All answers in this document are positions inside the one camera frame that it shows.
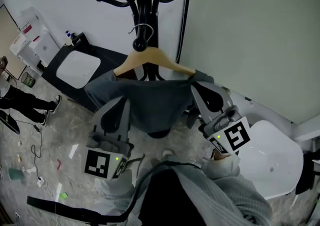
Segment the black pants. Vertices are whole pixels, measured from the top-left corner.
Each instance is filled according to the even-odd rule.
[[[6,93],[4,98],[0,100],[1,109],[15,109],[16,111],[22,113],[27,118],[36,123],[42,123],[45,120],[45,115],[36,111],[39,110],[54,110],[56,104],[54,101],[45,101],[36,98],[31,93],[26,93],[10,86],[9,91]]]

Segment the metal hanger hook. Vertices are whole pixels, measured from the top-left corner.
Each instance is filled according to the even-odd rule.
[[[149,37],[148,40],[147,40],[147,42],[149,42],[149,40],[151,39],[151,37],[152,37],[152,36],[154,35],[154,33],[155,33],[154,28],[152,28],[152,26],[149,25],[149,24],[146,24],[146,23],[137,24],[136,26],[133,27],[133,29],[132,29],[130,32],[128,32],[128,34],[131,34],[131,33],[135,30],[136,27],[141,26],[141,25],[145,25],[145,26],[150,27],[150,29],[151,29],[151,31],[152,31],[150,37]]]

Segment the black sneaker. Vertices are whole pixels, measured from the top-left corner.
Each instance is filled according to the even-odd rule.
[[[57,112],[57,109],[61,103],[61,95],[57,95],[55,98],[54,98],[54,103],[55,103],[55,108],[53,110],[50,110],[50,112],[52,114],[55,114]]]
[[[40,123],[42,126],[46,126],[47,125],[47,117],[48,117],[49,112],[46,110],[43,115],[44,115],[44,121],[42,123]]]

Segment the door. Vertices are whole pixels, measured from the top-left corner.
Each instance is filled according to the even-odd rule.
[[[16,23],[3,5],[0,8],[0,56],[6,56],[8,59],[6,70],[16,79],[19,79],[26,67],[9,49],[19,33]]]

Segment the black countertop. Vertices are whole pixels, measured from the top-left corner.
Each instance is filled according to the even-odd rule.
[[[80,41],[74,46],[65,45],[60,49],[60,51],[52,59],[46,70],[43,72],[42,77],[55,88],[60,90],[63,94],[74,100],[76,103],[84,106],[92,112],[95,112],[97,110],[97,107],[87,96],[84,87],[76,89],[56,76],[59,66],[66,59],[69,53],[74,50],[97,57],[101,60],[101,62],[98,69],[90,78],[90,81],[92,81],[100,77],[102,74],[120,66],[126,60],[127,55],[101,48],[99,46],[90,45],[83,33],[78,37]]]

